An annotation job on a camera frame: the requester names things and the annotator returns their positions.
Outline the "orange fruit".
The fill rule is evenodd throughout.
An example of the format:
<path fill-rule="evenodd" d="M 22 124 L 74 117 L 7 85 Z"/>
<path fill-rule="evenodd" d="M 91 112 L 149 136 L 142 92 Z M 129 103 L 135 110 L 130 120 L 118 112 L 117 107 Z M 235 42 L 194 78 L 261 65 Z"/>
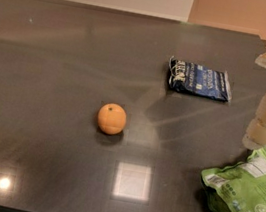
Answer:
<path fill-rule="evenodd" d="M 98 112 L 97 121 L 104 134 L 117 135 L 126 126 L 126 112 L 118 104 L 105 104 Z"/>

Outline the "green snack bag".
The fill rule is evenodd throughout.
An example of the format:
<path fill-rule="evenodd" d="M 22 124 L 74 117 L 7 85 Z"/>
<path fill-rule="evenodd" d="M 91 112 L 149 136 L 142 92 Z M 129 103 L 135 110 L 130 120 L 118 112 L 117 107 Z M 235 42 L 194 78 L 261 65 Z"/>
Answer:
<path fill-rule="evenodd" d="M 266 212 L 266 146 L 244 162 L 201 171 L 212 212 Z"/>

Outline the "blue chip bag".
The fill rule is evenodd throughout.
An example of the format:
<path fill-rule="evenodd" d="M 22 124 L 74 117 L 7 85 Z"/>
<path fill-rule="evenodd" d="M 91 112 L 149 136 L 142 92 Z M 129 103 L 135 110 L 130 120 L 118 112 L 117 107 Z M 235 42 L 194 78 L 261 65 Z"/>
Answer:
<path fill-rule="evenodd" d="M 170 89 L 179 93 L 202 96 L 215 101 L 232 99 L 227 72 L 218 72 L 194 62 L 170 58 Z"/>

